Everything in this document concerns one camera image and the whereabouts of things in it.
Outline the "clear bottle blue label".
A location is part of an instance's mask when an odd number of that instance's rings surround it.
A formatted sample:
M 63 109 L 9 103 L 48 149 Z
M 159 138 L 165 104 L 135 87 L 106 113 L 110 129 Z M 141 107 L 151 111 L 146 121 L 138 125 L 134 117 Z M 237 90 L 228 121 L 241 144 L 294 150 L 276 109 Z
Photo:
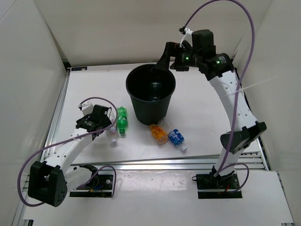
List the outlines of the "clear bottle blue label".
M 158 125 L 167 133 L 168 139 L 175 148 L 182 153 L 187 151 L 184 136 L 166 117 L 160 119 Z

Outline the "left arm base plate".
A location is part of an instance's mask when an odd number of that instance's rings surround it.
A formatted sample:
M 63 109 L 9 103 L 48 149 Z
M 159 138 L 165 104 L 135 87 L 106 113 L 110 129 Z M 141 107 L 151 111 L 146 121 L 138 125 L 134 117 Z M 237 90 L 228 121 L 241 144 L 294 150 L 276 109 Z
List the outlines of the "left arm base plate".
M 100 168 L 84 164 L 79 166 L 91 172 L 88 183 L 79 185 L 70 191 L 70 197 L 81 198 L 112 198 L 116 190 L 117 172 L 111 165 L 104 165 Z

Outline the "clear plastic bottle white cap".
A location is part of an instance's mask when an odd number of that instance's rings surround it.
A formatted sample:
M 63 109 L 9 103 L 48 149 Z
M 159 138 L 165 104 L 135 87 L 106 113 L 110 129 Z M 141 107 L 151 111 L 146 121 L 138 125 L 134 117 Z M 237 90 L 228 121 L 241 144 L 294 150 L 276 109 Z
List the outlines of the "clear plastic bottle white cap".
M 162 82 L 152 80 L 149 83 L 149 93 L 148 93 L 148 101 L 149 102 L 157 102 L 161 99 L 162 93 Z

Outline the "green plastic bottle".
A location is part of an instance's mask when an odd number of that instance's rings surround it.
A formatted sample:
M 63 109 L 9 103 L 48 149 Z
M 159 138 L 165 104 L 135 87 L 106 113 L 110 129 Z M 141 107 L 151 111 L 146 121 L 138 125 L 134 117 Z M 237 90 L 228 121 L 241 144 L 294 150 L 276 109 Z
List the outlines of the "green plastic bottle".
M 119 134 L 124 136 L 126 134 L 126 129 L 128 127 L 127 109 L 121 106 L 118 107 L 117 110 L 118 110 L 117 128 Z

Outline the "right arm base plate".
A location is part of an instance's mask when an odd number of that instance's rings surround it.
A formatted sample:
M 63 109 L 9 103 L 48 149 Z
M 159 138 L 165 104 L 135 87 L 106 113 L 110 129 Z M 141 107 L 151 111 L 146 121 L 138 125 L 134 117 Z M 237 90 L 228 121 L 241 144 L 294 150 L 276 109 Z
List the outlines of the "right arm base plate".
M 197 183 L 198 199 L 241 199 L 242 192 L 238 176 L 232 173 L 225 180 L 219 180 L 209 174 L 196 174 L 192 181 Z

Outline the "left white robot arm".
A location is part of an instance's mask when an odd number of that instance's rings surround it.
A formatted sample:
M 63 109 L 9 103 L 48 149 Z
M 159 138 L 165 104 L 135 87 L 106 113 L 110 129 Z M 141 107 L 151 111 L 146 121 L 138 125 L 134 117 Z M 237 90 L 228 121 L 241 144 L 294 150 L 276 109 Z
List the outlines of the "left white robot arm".
M 79 109 L 83 117 L 76 121 L 70 138 L 61 142 L 60 148 L 43 162 L 36 161 L 30 167 L 29 197 L 53 207 L 59 206 L 67 192 L 79 184 L 94 188 L 99 182 L 99 177 L 92 172 L 69 168 L 77 156 L 112 124 L 108 116 L 111 108 L 87 101 Z

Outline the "clear bottle red label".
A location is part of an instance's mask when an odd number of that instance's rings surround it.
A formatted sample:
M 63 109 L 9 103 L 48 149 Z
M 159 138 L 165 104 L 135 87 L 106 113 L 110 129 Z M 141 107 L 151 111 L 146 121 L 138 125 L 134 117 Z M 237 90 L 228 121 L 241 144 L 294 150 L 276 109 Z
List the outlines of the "clear bottle red label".
M 118 137 L 119 137 L 117 126 L 116 126 L 116 123 L 114 122 L 115 121 L 115 114 L 110 113 L 109 114 L 109 119 L 112 123 L 112 126 L 106 130 L 106 136 L 108 138 L 108 141 L 109 141 L 110 145 L 115 146 L 118 142 Z

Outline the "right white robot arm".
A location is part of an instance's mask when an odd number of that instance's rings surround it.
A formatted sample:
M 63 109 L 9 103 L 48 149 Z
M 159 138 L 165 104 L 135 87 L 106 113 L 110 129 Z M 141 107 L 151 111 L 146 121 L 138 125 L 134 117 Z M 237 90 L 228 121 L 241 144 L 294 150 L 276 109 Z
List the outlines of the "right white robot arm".
M 267 127 L 256 119 L 239 91 L 240 82 L 229 56 L 217 54 L 214 45 L 195 50 L 187 41 L 182 47 L 179 43 L 167 42 L 155 65 L 155 69 L 179 72 L 188 71 L 191 67 L 198 68 L 205 75 L 218 94 L 230 122 L 231 130 L 220 137 L 223 149 L 211 172 L 213 186 L 222 188 L 233 175 L 241 153 Z

